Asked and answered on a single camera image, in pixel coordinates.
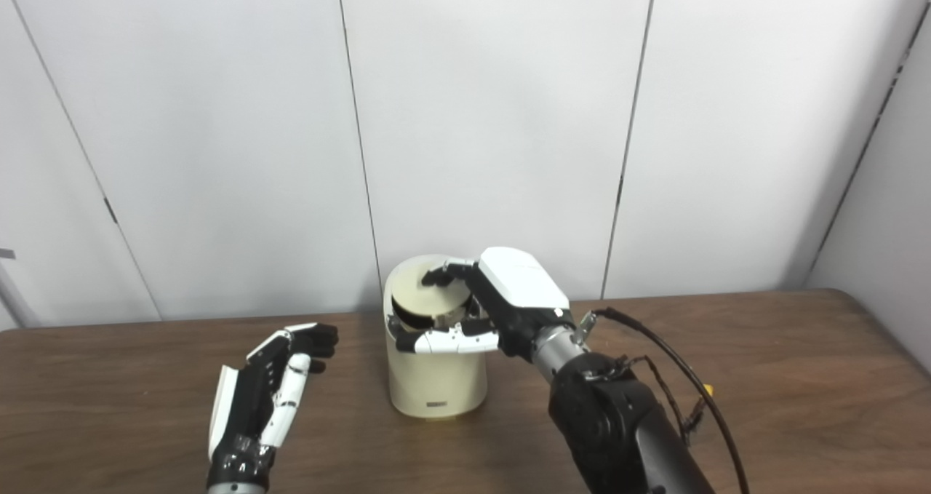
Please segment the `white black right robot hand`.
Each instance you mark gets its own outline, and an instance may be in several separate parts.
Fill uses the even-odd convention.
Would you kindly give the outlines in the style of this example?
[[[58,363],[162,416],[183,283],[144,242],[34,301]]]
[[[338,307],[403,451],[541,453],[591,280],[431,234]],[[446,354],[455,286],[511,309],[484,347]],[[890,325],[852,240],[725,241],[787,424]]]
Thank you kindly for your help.
[[[402,354],[505,355],[531,362],[575,331],[568,297],[531,253],[489,247],[476,260],[423,256],[389,279],[393,344]]]

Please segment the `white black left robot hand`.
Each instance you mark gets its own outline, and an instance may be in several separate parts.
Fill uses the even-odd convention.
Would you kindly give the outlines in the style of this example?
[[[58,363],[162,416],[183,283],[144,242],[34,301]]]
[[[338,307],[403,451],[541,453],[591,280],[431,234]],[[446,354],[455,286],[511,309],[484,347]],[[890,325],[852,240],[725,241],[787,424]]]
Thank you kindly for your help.
[[[207,493],[266,493],[312,375],[335,355],[338,329],[296,324],[273,332],[244,365],[220,368],[207,437]]]

